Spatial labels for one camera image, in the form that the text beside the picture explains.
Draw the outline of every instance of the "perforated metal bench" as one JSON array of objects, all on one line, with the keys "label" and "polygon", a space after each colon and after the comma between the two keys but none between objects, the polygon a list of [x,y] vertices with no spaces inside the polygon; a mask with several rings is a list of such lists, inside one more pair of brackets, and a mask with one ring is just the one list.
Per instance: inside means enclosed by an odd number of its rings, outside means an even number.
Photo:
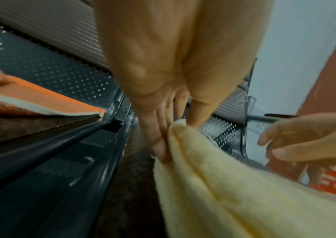
[{"label": "perforated metal bench", "polygon": [[[108,71],[90,1],[0,0],[0,69],[107,110],[59,129],[0,141],[0,237],[88,237],[135,114]],[[226,152],[246,155],[253,69],[201,128]]]}]

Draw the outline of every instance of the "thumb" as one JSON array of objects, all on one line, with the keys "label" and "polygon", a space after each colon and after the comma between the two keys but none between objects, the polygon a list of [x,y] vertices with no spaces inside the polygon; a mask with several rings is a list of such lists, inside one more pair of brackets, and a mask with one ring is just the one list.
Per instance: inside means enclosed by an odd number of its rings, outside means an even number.
[{"label": "thumb", "polygon": [[193,99],[190,104],[189,113],[186,117],[186,124],[199,128],[212,115],[220,103],[206,104]]},{"label": "thumb", "polygon": [[273,155],[285,161],[310,161],[336,157],[336,141],[330,136],[305,143],[272,150]]}]

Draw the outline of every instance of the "brown stripe on wall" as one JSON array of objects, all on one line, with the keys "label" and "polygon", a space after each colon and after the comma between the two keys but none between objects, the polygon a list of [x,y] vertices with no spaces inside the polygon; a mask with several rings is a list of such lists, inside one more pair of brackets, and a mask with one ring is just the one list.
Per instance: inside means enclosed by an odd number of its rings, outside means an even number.
[{"label": "brown stripe on wall", "polygon": [[[329,112],[336,112],[336,49],[329,57],[297,115]],[[285,177],[297,180],[306,165],[298,164],[295,169],[292,169],[283,161],[271,159],[267,166]]]}]

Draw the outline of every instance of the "wall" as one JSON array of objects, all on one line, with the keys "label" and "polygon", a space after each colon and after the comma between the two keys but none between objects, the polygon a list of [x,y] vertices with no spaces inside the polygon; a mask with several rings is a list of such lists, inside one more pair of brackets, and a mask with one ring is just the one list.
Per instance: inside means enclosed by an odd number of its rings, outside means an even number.
[{"label": "wall", "polygon": [[336,47],[336,0],[276,0],[249,94],[266,113],[296,114]]}]

